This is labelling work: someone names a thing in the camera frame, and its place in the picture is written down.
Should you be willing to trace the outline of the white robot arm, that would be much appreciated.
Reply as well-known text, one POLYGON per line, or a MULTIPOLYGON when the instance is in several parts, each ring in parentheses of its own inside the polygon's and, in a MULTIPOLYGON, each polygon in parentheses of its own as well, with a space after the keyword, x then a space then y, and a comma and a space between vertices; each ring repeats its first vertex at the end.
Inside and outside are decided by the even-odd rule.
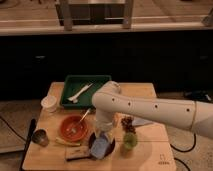
POLYGON ((115 113, 123 113, 213 139, 212 103, 125 96, 117 82, 108 81, 93 94, 92 105, 95 127, 103 132, 113 129, 115 113))

